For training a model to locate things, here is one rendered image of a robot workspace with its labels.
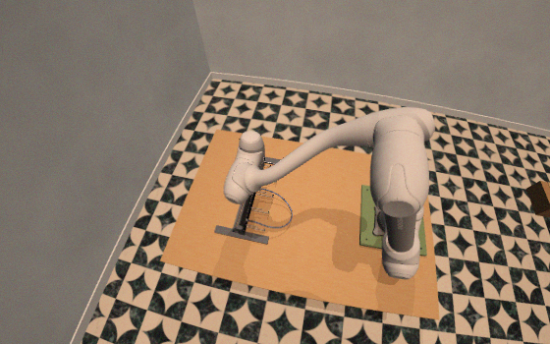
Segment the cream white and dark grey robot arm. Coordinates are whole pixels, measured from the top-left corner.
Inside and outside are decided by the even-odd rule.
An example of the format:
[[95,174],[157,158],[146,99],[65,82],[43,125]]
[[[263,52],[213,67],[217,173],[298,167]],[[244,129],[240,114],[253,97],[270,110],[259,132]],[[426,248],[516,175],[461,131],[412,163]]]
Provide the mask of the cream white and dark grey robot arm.
[[429,191],[424,142],[430,140],[434,131],[433,116],[426,109],[381,110],[315,135],[267,169],[263,169],[265,146],[261,135],[246,131],[241,135],[236,159],[226,177],[224,195],[228,201],[240,204],[262,186],[280,180],[326,149],[373,147],[370,164],[370,192],[375,203],[372,234],[383,236],[382,264],[386,273],[393,278],[411,279],[419,267],[418,232]]

